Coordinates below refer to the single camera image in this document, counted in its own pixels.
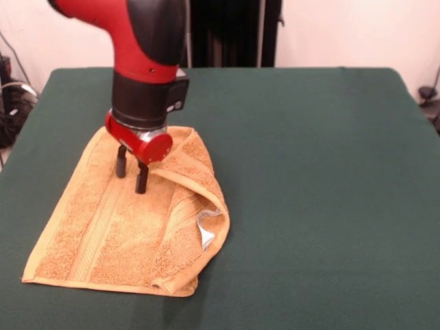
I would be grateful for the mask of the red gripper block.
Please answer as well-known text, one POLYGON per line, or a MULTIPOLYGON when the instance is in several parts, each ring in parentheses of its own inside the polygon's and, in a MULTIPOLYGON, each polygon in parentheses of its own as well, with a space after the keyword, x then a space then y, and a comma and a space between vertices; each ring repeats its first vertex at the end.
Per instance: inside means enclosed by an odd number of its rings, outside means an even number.
POLYGON ((137 175, 135 192, 144 194, 149 176, 147 165, 162 161, 171 151, 173 139, 167 132, 166 126, 153 130, 137 130, 119 123, 109 111, 104 121, 108 133, 120 143, 116 158, 115 173, 118 178, 125 178, 127 173, 127 152, 130 152, 137 161, 139 173, 137 175))

